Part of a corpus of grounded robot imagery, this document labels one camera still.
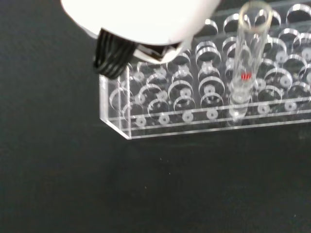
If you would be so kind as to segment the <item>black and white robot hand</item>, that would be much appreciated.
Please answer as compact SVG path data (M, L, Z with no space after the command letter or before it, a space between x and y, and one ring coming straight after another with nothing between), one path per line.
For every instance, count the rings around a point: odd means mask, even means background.
M65 13L96 38L96 73L117 78L132 60L172 61L188 49L208 14L204 0L63 0Z

